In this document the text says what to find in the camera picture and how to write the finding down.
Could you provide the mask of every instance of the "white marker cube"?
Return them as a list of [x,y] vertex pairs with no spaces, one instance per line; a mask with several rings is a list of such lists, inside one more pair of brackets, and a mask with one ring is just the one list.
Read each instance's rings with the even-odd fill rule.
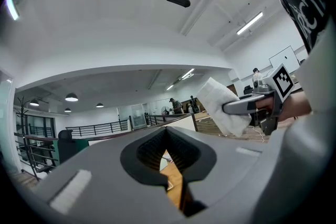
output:
[[294,83],[284,64],[272,68],[261,80],[263,84],[270,85],[272,89],[278,92],[282,103],[294,88]]

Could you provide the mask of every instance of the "white tissue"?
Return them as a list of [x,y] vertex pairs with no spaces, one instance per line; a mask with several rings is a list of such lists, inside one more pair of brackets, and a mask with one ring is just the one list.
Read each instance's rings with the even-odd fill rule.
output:
[[249,114],[241,116],[223,112],[223,104],[239,100],[239,98],[213,78],[208,79],[197,94],[197,98],[224,135],[232,133],[235,136],[242,136],[244,129],[251,122]]

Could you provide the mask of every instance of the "white cable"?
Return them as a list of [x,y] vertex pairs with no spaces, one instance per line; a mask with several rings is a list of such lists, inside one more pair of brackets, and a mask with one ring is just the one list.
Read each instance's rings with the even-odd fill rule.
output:
[[263,138],[263,135],[262,135],[259,131],[255,130],[254,127],[253,127],[252,129],[253,129],[253,131],[255,131],[255,132],[257,132],[257,133],[260,134],[260,136],[261,136],[261,138],[263,139],[263,142],[264,142],[265,140],[264,140],[264,138]]

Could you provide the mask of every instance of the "black railing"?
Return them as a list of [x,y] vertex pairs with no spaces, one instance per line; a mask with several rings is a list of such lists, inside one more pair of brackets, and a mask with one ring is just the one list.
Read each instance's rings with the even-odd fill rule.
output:
[[31,135],[42,135],[45,137],[52,137],[52,132],[50,127],[37,127],[37,126],[29,126]]
[[146,124],[150,126],[159,125],[166,121],[171,121],[175,118],[179,118],[184,114],[173,114],[173,115],[145,115]]
[[31,167],[37,180],[39,180],[37,173],[48,173],[56,167],[58,159],[52,155],[55,152],[53,140],[57,140],[56,138],[23,136],[18,133],[14,135],[17,136],[15,142],[19,150],[20,162]]
[[66,129],[72,130],[72,136],[108,135],[115,132],[127,131],[128,120],[97,125],[66,127]]

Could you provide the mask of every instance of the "chair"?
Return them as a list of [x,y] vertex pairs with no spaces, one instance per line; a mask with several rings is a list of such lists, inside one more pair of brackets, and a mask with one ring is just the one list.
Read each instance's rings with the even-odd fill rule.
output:
[[244,94],[249,94],[249,93],[252,93],[253,92],[253,88],[248,85],[244,88]]
[[72,130],[63,130],[58,134],[58,155],[59,164],[62,164],[67,159],[75,156],[77,154],[76,141],[72,139]]

